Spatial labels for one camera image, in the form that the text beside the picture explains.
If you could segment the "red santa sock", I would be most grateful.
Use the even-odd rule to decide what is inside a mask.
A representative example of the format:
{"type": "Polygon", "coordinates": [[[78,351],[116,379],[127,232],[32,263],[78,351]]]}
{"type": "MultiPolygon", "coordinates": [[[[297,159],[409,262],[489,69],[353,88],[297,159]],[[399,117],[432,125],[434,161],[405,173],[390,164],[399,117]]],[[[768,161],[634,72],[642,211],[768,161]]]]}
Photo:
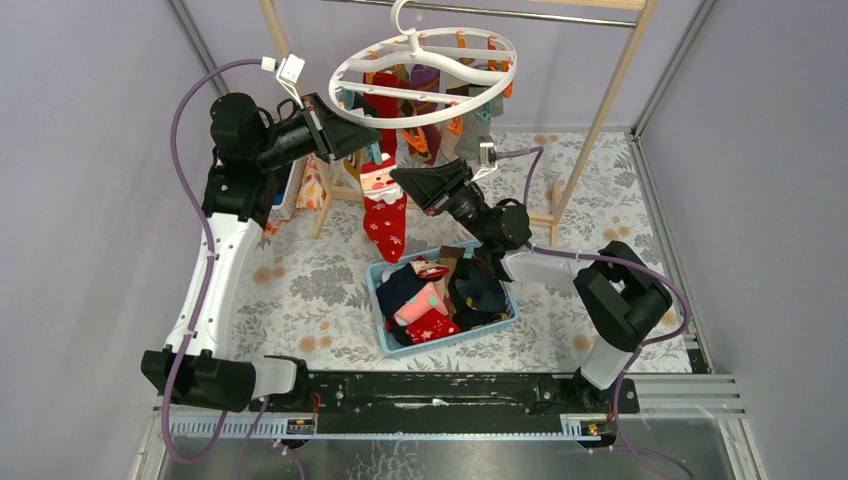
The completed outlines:
{"type": "Polygon", "coordinates": [[[380,162],[368,162],[360,172],[363,228],[382,258],[390,263],[400,259],[406,246],[408,196],[391,176],[396,168],[395,158],[383,153],[380,162]]]}

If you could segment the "white round clip hanger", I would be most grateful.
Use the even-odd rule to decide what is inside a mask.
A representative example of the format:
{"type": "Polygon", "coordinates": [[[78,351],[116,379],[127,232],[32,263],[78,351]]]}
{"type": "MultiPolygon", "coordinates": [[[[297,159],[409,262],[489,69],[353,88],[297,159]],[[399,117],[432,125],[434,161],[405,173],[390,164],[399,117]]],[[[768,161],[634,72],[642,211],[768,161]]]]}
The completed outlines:
{"type": "Polygon", "coordinates": [[[493,105],[512,95],[518,66],[512,42],[471,27],[404,27],[400,14],[408,4],[391,5],[395,36],[337,67],[330,98],[344,117],[378,129],[457,125],[468,115],[490,122],[493,105]]]}

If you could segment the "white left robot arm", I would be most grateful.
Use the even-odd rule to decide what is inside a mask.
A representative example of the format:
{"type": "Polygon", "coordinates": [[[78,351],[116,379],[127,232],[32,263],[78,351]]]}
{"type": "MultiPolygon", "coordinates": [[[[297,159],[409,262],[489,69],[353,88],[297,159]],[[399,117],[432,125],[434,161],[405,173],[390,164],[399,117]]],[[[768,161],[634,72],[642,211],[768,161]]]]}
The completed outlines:
{"type": "Polygon", "coordinates": [[[312,93],[292,101],[274,120],[244,93],[210,107],[213,163],[200,204],[202,238],[186,300],[159,350],[144,352],[140,369],[166,404],[221,410],[296,411],[312,400],[305,361],[234,357],[232,312],[249,251],[265,231],[275,198],[296,161],[315,155],[329,163],[380,138],[346,120],[312,93]]]}

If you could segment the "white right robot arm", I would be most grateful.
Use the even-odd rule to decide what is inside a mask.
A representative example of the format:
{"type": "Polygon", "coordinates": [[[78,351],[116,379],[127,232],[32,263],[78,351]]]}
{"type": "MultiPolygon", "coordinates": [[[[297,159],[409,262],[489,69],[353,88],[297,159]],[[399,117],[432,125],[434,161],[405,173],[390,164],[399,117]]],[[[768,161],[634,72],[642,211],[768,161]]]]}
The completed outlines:
{"type": "Polygon", "coordinates": [[[513,198],[489,205],[461,160],[398,168],[390,176],[426,214],[448,213],[479,241],[474,257],[485,272],[506,282],[569,286],[576,292],[599,338],[577,370],[573,396],[589,412],[607,405],[612,386],[671,309],[674,284],[620,241],[597,254],[533,244],[526,206],[513,198]]]}

